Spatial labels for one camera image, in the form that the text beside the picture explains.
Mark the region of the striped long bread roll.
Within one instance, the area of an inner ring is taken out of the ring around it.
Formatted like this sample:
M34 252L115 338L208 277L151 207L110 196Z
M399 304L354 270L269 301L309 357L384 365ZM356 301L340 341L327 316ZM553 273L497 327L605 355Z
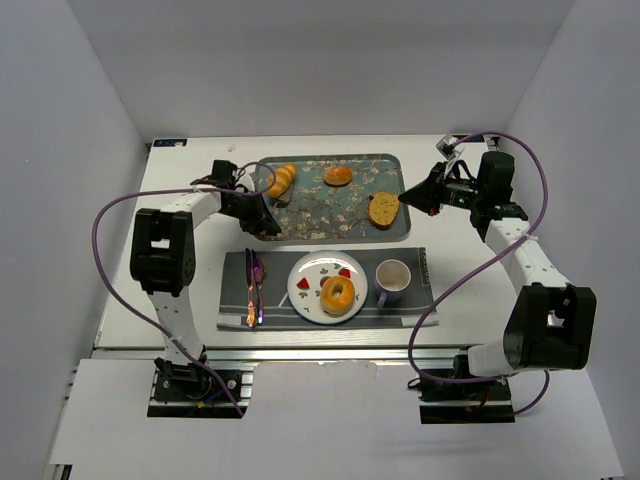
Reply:
M294 182L296 177L296 166L293 163L282 165L275 169L275 175L269 177L273 183L267 194L271 198L281 197Z

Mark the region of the orange glazed donut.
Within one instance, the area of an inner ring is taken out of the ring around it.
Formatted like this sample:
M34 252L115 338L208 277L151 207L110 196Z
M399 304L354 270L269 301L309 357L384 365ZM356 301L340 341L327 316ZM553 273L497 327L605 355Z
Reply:
M320 303L322 309L333 316L346 314L355 301L355 287L350 279L333 276L327 279L321 288Z

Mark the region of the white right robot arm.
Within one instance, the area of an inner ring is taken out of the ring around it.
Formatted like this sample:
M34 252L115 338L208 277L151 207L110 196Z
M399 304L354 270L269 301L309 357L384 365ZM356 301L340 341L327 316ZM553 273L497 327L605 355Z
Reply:
M512 201L513 156L482 155L478 173L463 179L462 161L439 162L401 203L430 216L442 206L464 209L481 240L496 254L517 295L498 340L465 352L466 382L495 379L523 370L581 370L586 366L597 300L551 263L533 236L524 210Z

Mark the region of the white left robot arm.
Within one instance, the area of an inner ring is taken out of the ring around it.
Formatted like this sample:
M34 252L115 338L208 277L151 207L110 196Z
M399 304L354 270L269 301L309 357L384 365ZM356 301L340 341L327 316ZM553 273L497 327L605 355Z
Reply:
M130 273L155 309L165 359L175 365L205 359L189 285L196 273L195 229L215 214L237 219L256 238L281 232L246 169L226 160L216 160L209 175L193 181L169 204L142 208L134 218Z

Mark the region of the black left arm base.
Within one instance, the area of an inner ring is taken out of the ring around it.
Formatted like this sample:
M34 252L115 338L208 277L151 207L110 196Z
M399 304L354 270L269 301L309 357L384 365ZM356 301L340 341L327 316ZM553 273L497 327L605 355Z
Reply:
M220 379L190 363L176 365L161 357L154 360L154 377L147 407L149 418L240 419L228 390L245 413L253 385L252 365L237 361L215 362Z

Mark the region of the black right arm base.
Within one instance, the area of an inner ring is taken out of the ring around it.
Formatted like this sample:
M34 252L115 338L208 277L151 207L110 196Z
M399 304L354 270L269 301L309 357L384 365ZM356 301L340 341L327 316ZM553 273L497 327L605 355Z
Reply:
M480 425L515 422L511 390L506 380L482 383L447 383L471 379L468 347L445 350L415 349L414 360L423 372L439 377L427 379L417 374L407 388L418 394L420 421L423 425Z

